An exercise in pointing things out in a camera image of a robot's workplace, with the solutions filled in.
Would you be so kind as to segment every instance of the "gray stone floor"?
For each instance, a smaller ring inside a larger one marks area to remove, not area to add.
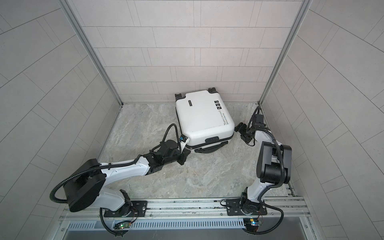
[[[226,107],[237,125],[249,121],[256,105],[228,103]],[[119,162],[148,153],[171,123],[179,125],[175,104],[124,105],[99,162]],[[167,139],[176,140],[174,128]],[[123,179],[108,187],[126,190],[133,199],[239,197],[256,178],[259,151],[259,143],[248,146],[235,133],[227,146],[214,153],[191,153],[183,166],[174,162],[157,173]],[[282,186],[265,196],[287,196],[287,192]]]

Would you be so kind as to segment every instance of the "gray wall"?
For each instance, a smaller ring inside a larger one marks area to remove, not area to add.
[[[384,1],[314,0],[263,109],[323,239],[384,237]]]
[[[123,102],[258,101],[301,1],[68,0]]]
[[[0,1],[1,239],[43,237],[49,192],[98,157],[118,110],[56,0]]]

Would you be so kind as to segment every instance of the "mounting plate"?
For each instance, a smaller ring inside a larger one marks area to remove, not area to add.
[[[132,207],[136,208],[139,212],[138,217],[144,217],[145,216],[145,212],[147,210],[147,204],[148,204],[147,201],[132,201]],[[135,214],[136,212],[137,211],[130,211],[128,213],[128,215],[126,215],[125,217],[132,218],[133,214]],[[104,217],[121,217],[121,216],[117,212],[106,209],[104,212]]]
[[[255,211],[255,212],[253,212],[251,214],[243,213],[243,211],[241,210],[241,206],[240,206],[240,198],[238,198],[238,199],[227,199],[227,200],[225,200],[225,204],[227,206],[229,206],[229,208],[227,207],[227,214],[228,214],[228,216],[259,215],[259,211],[260,211],[261,215],[267,215],[266,209],[263,208],[263,206],[261,204],[259,204],[260,205],[259,211]]]

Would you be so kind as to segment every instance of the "suitcase handle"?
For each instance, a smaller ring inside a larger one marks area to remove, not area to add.
[[[212,153],[212,152],[220,149],[221,147],[223,147],[224,145],[227,145],[227,144],[228,144],[228,141],[225,141],[225,142],[221,142],[220,144],[215,145],[215,146],[195,149],[195,152],[197,152],[197,153]]]

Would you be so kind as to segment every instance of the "white suitcase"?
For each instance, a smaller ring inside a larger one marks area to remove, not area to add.
[[[231,141],[235,123],[215,88],[175,97],[181,133],[189,137],[186,148],[211,153]]]

